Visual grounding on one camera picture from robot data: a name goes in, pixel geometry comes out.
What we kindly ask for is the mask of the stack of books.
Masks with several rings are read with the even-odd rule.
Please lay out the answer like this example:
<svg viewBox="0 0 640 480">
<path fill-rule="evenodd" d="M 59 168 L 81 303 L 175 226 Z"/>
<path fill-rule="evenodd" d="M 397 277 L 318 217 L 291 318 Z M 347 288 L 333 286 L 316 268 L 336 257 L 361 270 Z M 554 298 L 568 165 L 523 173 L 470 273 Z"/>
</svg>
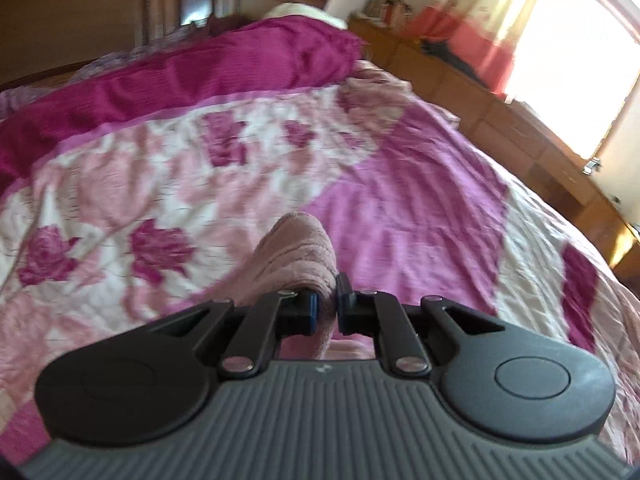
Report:
<svg viewBox="0 0 640 480">
<path fill-rule="evenodd" d="M 367 0 L 363 14 L 383 27 L 399 30 L 408 24 L 413 10 L 405 0 Z"/>
</svg>

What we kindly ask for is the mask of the dark wooden headboard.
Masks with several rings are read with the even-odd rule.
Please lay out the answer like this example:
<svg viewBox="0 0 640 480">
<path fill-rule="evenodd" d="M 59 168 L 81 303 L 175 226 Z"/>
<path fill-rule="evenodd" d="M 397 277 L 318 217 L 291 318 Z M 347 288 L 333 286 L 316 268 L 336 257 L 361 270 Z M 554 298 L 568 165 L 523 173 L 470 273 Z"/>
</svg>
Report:
<svg viewBox="0 0 640 480">
<path fill-rule="evenodd" d="M 1 0 L 1 85 L 65 79 L 182 24 L 233 13 L 259 18 L 284 2 L 324 8 L 328 0 Z"/>
</svg>

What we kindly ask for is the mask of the pink knitted sweater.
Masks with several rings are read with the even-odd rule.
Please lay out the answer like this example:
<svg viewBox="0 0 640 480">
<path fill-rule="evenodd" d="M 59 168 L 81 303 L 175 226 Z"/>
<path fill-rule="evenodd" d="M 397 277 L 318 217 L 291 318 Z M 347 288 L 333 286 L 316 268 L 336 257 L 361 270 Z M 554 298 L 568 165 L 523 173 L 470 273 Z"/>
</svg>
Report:
<svg viewBox="0 0 640 480">
<path fill-rule="evenodd" d="M 319 321 L 312 336 L 283 339 L 279 356 L 289 360 L 368 360 L 373 344 L 363 336 L 334 333 L 336 255 L 329 235 L 311 214 L 290 212 L 260 240 L 254 252 L 212 290 L 215 298 L 254 304 L 280 289 L 309 288 L 320 296 Z"/>
</svg>

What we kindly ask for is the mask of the floral curtain with red hem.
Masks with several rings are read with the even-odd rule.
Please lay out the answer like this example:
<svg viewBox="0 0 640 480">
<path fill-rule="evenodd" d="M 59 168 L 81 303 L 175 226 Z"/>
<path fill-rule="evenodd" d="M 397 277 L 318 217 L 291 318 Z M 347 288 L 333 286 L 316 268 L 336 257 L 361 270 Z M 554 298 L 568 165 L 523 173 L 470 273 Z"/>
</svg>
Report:
<svg viewBox="0 0 640 480">
<path fill-rule="evenodd" d="M 431 0 L 401 36 L 441 44 L 481 84 L 503 94 L 514 56 L 540 0 Z"/>
</svg>

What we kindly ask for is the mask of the long wooden cabinet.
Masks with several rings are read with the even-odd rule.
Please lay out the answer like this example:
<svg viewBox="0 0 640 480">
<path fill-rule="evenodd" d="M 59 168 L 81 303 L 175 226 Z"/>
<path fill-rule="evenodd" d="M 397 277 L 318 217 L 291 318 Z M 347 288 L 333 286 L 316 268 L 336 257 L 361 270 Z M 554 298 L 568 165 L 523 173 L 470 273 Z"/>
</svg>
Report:
<svg viewBox="0 0 640 480">
<path fill-rule="evenodd" d="M 469 140 L 580 229 L 621 282 L 639 285 L 639 235 L 551 130 L 388 28 L 356 14 L 348 26 L 366 42 L 368 60 L 409 81 L 421 99 L 456 114 Z"/>
</svg>

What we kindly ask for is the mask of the pink floral bed quilt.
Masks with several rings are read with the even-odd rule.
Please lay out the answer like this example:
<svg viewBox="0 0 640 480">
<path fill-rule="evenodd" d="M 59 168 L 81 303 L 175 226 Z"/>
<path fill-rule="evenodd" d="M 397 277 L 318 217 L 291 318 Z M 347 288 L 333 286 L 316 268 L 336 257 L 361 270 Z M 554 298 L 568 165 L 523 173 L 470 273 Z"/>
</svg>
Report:
<svg viewBox="0 0 640 480">
<path fill-rule="evenodd" d="M 32 392 L 50 361 L 239 296 L 239 267 L 291 211 L 320 221 L 358 288 L 442 295 L 594 353 L 616 381 L 602 439 L 638 460 L 638 299 L 578 229 L 368 62 L 322 88 L 101 126 L 2 195 L 2 454 L 47 443 Z"/>
</svg>

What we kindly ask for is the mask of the magenta pillow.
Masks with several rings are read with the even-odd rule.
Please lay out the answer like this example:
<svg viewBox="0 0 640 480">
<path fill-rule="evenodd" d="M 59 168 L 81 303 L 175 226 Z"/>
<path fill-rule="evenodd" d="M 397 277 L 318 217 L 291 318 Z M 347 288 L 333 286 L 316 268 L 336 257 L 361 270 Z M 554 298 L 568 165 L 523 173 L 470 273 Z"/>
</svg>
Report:
<svg viewBox="0 0 640 480">
<path fill-rule="evenodd" d="M 69 140 L 165 110 L 252 91 L 323 87 L 361 55 L 347 29 L 290 15 L 267 18 L 59 88 L 1 124 L 1 188 L 25 180 Z"/>
</svg>

